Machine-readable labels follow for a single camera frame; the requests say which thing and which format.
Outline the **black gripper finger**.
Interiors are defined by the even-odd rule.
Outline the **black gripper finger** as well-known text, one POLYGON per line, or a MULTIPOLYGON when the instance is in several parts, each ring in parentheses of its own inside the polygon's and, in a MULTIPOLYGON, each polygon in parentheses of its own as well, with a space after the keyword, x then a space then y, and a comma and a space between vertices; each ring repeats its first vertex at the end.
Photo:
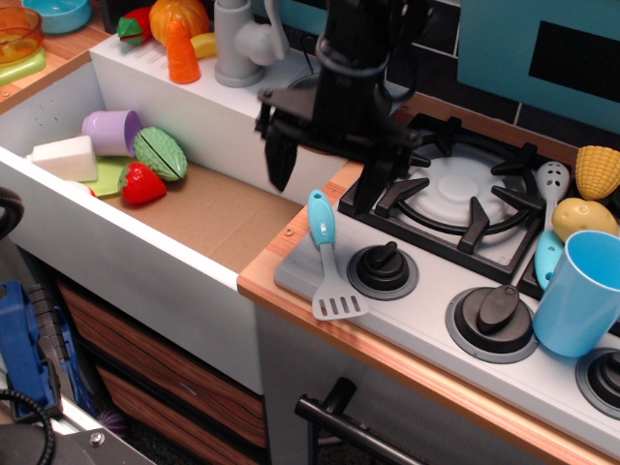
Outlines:
POLYGON ((408 172, 413 149, 378 145, 364 164, 354 195, 353 215, 367 213, 388 184, 408 172))
POLYGON ((281 114, 274 113, 264 134, 268 177, 280 192, 287 187, 296 163, 298 140, 295 128, 281 114))

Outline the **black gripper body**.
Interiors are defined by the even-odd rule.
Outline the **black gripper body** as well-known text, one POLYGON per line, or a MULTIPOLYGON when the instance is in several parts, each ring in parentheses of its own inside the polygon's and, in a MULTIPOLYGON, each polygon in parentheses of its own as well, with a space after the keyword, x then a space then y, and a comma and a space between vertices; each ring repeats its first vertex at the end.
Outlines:
POLYGON ((256 131, 268 160, 293 160, 302 145, 352 160, 411 153, 420 135, 390 117, 393 100, 383 87, 387 64, 338 68, 325 62, 315 75, 285 88, 259 91, 256 131))

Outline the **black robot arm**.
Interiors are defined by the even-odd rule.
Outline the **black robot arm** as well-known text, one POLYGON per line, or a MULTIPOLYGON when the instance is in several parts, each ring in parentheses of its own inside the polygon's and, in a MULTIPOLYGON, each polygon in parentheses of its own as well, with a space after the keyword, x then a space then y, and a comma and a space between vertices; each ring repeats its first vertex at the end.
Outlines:
POLYGON ((315 54, 321 69, 288 88, 260 92, 256 130, 270 182, 287 186, 299 146, 363 165, 353 200, 363 214, 407 173, 419 135, 391 118, 390 56, 424 29, 424 1, 331 1, 315 54))

